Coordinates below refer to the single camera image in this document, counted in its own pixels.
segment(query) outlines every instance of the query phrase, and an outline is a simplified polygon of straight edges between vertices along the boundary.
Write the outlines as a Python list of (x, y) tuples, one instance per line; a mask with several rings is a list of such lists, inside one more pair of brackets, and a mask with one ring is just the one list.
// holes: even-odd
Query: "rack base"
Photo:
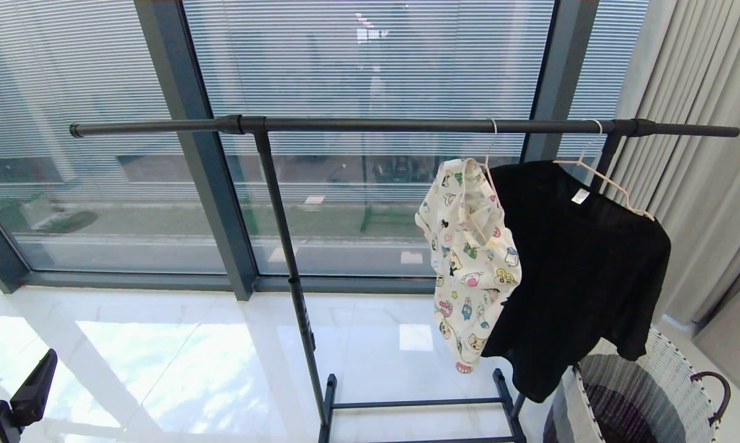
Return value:
[(331, 373), (328, 375), (327, 384), (325, 384), (325, 396), (323, 405), (327, 410), (328, 424), (322, 424), (318, 443), (328, 443), (331, 438), (331, 426), (334, 423), (333, 413), (335, 409), (369, 409), (369, 407), (400, 407), (400, 406), (440, 406), (445, 404), (486, 404), (500, 403), (504, 409), (504, 414), (509, 423), (510, 436), (505, 437), (478, 437), (478, 438), (451, 438), (446, 440), (407, 440), (407, 441), (389, 441), (384, 443), (491, 443), (514, 441), (516, 443), (527, 443), (525, 435), (520, 426), (519, 412), (522, 406), (524, 396), (519, 395), (515, 402), (507, 387), (506, 379), (501, 370), (496, 368), (493, 371), (493, 382), (496, 384), (498, 396), (486, 398), (467, 398), (453, 400), (420, 400), (420, 401), (375, 401), (365, 403), (334, 403), (336, 398), (336, 376)]

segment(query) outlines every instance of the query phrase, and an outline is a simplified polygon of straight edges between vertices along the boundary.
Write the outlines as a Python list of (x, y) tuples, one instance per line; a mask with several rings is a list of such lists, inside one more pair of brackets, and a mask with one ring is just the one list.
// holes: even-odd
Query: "black shirt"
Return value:
[(600, 337), (625, 359), (643, 356), (670, 255), (662, 225), (602, 194), (586, 196), (588, 187), (553, 162), (490, 174), (522, 280), (482, 356), (508, 359), (515, 387), (539, 403)]

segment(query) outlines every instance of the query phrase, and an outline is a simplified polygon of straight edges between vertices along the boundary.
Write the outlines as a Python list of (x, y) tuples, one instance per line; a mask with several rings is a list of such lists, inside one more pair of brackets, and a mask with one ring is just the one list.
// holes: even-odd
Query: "floor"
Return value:
[[(308, 295), (321, 385), (338, 401), (493, 396), (483, 361), (452, 369), (426, 297)], [(687, 331), (660, 326), (696, 369), (714, 369)], [(58, 353), (34, 442), (317, 441), (318, 415), (287, 294), (238, 303), (215, 292), (24, 288), (0, 294), (0, 398), (8, 399), (48, 348)], [(713, 398), (719, 388), (707, 382)], [(549, 404), (525, 403), (528, 441), (541, 441)], [(498, 406), (336, 412), (332, 441), (494, 437), (508, 433)], [(736, 391), (718, 441), (740, 443)]]

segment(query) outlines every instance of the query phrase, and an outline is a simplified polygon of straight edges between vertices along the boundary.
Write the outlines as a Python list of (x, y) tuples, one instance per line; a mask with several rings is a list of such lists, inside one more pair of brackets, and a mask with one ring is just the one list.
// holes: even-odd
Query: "striped basket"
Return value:
[[(701, 379), (725, 389), (714, 412)], [(615, 345), (597, 347), (567, 370), (544, 425), (545, 443), (712, 443), (730, 400), (730, 385), (713, 372), (695, 373), (663, 334), (648, 333), (646, 355), (635, 362)]]

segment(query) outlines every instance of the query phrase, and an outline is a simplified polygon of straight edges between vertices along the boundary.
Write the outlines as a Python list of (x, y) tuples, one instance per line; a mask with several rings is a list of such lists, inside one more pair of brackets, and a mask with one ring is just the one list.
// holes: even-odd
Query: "basket handle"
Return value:
[(728, 404), (730, 403), (730, 383), (725, 377), (719, 375), (719, 373), (710, 370), (694, 373), (693, 375), (690, 375), (690, 380), (701, 380), (707, 375), (718, 379), (720, 383), (722, 383), (722, 390), (724, 390), (722, 393), (722, 401), (719, 404), (719, 409), (715, 412), (715, 415), (712, 415), (712, 417), (709, 418), (709, 426), (712, 426), (716, 421), (722, 420), (722, 415), (725, 414), (725, 410), (728, 408)]

